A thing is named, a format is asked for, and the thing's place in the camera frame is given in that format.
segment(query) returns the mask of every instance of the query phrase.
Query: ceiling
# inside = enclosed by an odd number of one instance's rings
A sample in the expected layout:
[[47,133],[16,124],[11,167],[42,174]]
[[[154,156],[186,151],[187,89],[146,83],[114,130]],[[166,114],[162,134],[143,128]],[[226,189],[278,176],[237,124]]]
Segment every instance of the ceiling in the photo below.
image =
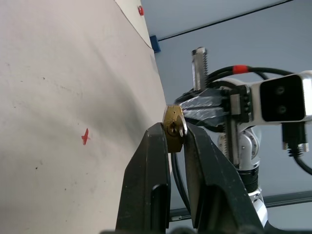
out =
[[141,0],[149,35],[163,39],[283,0]]

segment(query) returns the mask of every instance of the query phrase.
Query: red tape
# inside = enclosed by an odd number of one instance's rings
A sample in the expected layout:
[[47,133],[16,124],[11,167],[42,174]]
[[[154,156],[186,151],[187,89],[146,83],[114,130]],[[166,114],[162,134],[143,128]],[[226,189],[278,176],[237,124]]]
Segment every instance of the red tape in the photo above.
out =
[[235,65],[233,66],[233,74],[248,73],[248,66],[246,65]]

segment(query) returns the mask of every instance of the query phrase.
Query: curved white surface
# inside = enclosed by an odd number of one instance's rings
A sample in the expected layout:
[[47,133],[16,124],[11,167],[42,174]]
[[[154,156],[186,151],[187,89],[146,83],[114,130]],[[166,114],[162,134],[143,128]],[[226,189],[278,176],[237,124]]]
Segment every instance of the curved white surface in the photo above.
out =
[[0,27],[0,233],[113,229],[165,108],[153,51],[113,0],[2,0]]

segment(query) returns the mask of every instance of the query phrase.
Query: red cross mark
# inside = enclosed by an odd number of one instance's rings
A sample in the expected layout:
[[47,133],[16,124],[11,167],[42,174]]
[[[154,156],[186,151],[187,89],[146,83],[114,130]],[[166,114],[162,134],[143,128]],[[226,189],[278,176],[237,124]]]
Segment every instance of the red cross mark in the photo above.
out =
[[87,140],[90,139],[88,135],[89,135],[89,129],[86,130],[86,133],[84,134],[84,136],[81,136],[83,145],[85,145],[87,143]]

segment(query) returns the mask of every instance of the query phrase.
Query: blue object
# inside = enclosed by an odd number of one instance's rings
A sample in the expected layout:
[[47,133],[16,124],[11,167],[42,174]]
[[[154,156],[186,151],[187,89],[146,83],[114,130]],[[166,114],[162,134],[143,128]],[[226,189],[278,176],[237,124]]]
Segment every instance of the blue object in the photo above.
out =
[[157,37],[156,36],[151,36],[150,40],[151,40],[152,49],[154,50],[154,53],[160,52],[161,49],[160,49]]

